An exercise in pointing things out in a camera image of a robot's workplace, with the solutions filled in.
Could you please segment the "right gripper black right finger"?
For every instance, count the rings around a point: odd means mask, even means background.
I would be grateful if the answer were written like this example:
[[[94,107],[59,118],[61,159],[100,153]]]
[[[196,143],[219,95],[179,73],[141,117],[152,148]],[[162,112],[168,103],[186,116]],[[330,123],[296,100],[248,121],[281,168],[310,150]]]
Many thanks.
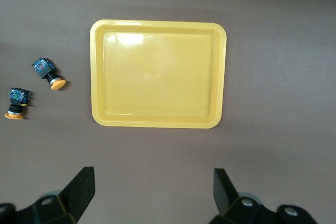
[[[281,205],[275,212],[248,196],[240,196],[223,168],[214,169],[213,196],[218,210],[211,223],[316,223],[303,208]]]

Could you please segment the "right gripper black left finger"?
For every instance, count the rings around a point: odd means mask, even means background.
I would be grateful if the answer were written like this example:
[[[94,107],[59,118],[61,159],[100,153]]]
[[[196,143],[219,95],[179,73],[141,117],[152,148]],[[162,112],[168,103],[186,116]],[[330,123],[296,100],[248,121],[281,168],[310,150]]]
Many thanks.
[[[1,223],[78,223],[95,195],[94,168],[84,167],[57,195],[47,195],[22,210],[1,203]]]

